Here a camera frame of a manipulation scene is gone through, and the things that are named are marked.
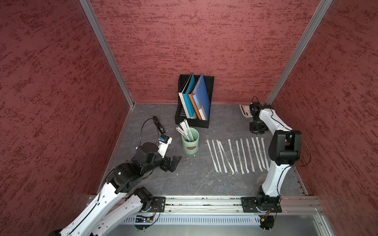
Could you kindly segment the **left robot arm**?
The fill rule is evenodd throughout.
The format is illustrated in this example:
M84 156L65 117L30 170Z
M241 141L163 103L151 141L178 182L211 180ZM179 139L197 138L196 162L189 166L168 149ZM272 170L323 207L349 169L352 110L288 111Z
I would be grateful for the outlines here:
M181 156L165 155L169 144L144 143L136 149L131 161L116 166L102 189L87 207L65 228L52 236L107 236L128 217L140 211L157 210L152 194L135 186L155 169L174 172Z

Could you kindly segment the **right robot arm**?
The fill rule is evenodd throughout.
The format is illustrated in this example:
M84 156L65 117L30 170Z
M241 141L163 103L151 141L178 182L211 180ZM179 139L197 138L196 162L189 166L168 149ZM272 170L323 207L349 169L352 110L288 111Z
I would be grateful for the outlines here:
M300 159L302 134L284 123L271 105L255 101L249 107L253 119L261 121L273 135L268 149L270 166L256 196L256 209L263 213L270 210L278 212L285 176Z

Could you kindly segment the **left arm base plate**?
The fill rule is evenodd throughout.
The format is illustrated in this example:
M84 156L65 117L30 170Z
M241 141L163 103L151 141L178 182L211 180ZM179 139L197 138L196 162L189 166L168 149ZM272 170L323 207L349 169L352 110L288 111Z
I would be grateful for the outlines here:
M157 212L164 212L166 204L166 197L163 196L154 196L152 198L151 206L147 210L147 212L153 212L155 206L157 208Z

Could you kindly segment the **eleventh straw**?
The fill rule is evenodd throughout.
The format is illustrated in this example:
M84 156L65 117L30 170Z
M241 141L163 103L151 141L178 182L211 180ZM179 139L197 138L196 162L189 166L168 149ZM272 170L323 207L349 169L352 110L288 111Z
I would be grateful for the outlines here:
M268 163L267 153L265 149L264 138L261 138L261 143L262 143L262 148L263 148L265 166L266 166L266 169L269 171L269 163Z

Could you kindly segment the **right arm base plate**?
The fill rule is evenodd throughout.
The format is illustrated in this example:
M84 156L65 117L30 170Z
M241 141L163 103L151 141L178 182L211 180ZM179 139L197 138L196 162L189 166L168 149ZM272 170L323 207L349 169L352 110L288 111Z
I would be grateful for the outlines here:
M267 197L265 199L257 197L242 197L241 206L244 213L281 213L279 197Z

